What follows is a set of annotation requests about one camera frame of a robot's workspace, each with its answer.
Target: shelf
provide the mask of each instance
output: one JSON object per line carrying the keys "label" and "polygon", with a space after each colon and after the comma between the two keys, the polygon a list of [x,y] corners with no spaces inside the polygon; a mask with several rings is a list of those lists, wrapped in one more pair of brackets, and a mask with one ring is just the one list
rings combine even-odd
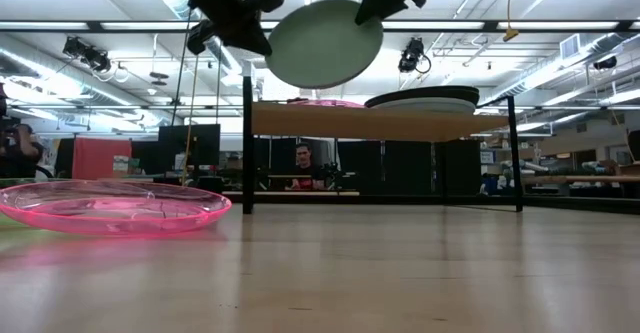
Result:
{"label": "shelf", "polygon": [[447,142],[508,125],[507,117],[398,109],[253,103],[253,134]]}

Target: white plate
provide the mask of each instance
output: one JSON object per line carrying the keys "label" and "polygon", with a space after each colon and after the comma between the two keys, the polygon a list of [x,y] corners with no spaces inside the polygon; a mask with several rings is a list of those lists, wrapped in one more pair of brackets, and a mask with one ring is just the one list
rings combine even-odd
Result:
{"label": "white plate", "polygon": [[322,0],[289,14],[269,35],[271,72],[306,89],[331,88],[357,77],[378,55],[383,37],[378,19],[355,24],[359,7],[349,0]]}
{"label": "white plate", "polygon": [[410,98],[400,99],[391,102],[378,104],[371,109],[409,109],[423,110],[430,112],[449,112],[449,113],[465,113],[473,114],[476,106],[462,99],[455,98]]}

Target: black table leg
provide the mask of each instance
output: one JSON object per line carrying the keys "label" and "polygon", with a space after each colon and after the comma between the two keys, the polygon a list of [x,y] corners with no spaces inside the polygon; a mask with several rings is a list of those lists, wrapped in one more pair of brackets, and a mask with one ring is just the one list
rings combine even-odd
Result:
{"label": "black table leg", "polygon": [[509,138],[511,140],[511,161],[513,169],[514,197],[516,212],[522,212],[522,180],[520,179],[520,150],[518,149],[518,128],[516,125],[516,109],[513,97],[507,98],[509,108]]}
{"label": "black table leg", "polygon": [[253,87],[251,77],[242,81],[243,131],[242,131],[242,213],[253,214],[256,167],[252,128]]}

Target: stack of plates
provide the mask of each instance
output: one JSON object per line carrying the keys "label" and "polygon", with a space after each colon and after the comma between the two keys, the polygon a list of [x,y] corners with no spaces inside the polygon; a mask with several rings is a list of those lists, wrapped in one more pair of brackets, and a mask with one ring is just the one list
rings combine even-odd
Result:
{"label": "stack of plates", "polygon": [[364,105],[367,108],[396,108],[473,114],[479,99],[480,92],[477,88],[442,86],[387,93],[369,99]]}

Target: air vent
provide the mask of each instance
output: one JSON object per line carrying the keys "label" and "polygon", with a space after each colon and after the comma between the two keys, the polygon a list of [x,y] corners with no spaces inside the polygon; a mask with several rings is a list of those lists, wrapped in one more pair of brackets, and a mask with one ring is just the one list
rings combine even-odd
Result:
{"label": "air vent", "polygon": [[560,56],[562,60],[575,57],[580,52],[580,35],[574,34],[560,42]]}
{"label": "air vent", "polygon": [[576,124],[576,132],[584,133],[587,131],[587,123],[578,123]]}

